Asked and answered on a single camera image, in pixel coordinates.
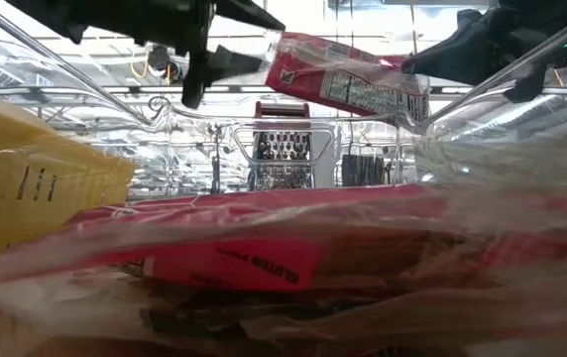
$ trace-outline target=red snack bag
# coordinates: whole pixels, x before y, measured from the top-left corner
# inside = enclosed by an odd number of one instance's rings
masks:
[[[377,57],[318,37],[283,33],[266,79],[273,90],[359,115],[427,117],[426,88],[403,74],[404,57]]]

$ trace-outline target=red item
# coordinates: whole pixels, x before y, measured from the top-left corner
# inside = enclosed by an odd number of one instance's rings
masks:
[[[266,85],[273,90],[359,115],[406,110],[428,114],[416,76],[400,71],[406,57],[377,57],[318,37],[283,33]]]

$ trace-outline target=product package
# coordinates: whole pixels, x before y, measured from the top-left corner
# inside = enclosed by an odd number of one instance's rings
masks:
[[[0,255],[0,309],[55,335],[208,356],[482,357],[519,341],[562,356],[567,187],[256,191],[85,210]]]
[[[283,33],[266,85],[274,91],[358,115],[428,115],[428,81],[403,74],[406,57],[378,57],[307,34]]]

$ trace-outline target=metal grater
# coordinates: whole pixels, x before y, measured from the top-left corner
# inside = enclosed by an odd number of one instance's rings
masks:
[[[266,106],[258,102],[256,117],[266,115],[308,116],[308,107]],[[262,161],[253,166],[250,174],[250,190],[312,188],[311,135],[297,131],[263,131],[254,133],[253,158]]]

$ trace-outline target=printed label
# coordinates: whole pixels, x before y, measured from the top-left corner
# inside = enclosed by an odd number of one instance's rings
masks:
[[[428,113],[426,96],[409,95],[393,88],[373,85],[339,69],[325,71],[319,95],[373,113],[405,109],[415,121],[425,119]]]
[[[146,259],[143,271],[212,289],[296,291],[309,287],[321,252],[320,244],[297,239],[192,243]]]

